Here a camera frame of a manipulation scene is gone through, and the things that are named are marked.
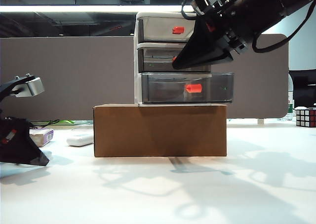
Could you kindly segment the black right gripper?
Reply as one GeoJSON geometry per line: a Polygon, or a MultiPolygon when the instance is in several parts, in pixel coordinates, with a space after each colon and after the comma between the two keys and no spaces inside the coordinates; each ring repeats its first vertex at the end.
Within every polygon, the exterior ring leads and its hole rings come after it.
{"type": "Polygon", "coordinates": [[[199,4],[194,32],[172,62],[174,69],[228,63],[248,41],[247,4],[199,4]]]}

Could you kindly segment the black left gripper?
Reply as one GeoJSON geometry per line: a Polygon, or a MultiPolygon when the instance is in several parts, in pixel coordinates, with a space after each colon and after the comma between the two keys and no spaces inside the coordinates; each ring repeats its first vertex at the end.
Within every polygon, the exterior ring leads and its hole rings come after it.
{"type": "Polygon", "coordinates": [[[5,117],[0,120],[0,161],[46,166],[48,157],[29,136],[29,121],[5,117]]]}

